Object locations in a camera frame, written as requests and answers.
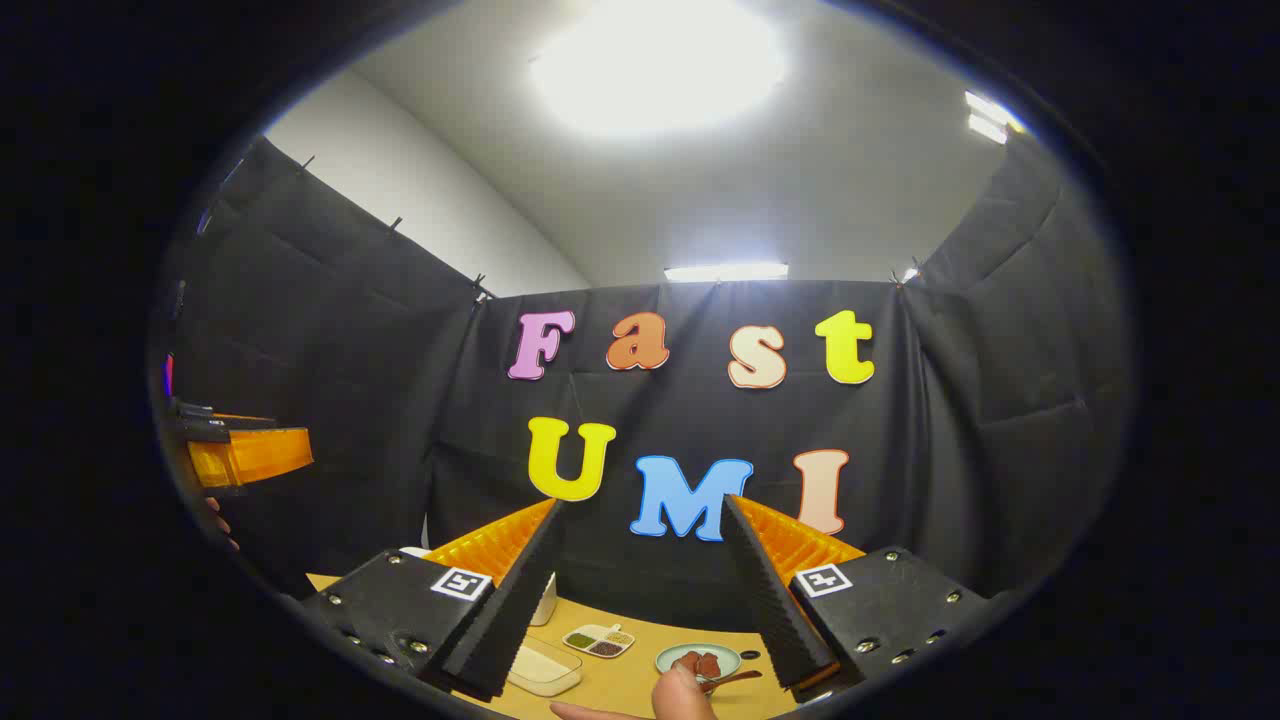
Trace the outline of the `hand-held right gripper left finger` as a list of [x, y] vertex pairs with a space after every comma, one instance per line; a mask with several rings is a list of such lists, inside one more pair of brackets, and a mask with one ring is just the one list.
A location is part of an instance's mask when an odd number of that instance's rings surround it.
[[417, 557], [384, 550], [300, 603], [367, 664], [444, 693], [503, 693], [564, 544], [549, 498]]

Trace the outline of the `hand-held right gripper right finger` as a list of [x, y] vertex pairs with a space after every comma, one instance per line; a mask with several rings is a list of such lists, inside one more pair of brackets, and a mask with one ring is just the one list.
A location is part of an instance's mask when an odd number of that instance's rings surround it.
[[989, 602], [902, 547], [860, 551], [736, 495], [721, 529], [774, 676], [799, 705], [960, 644]]

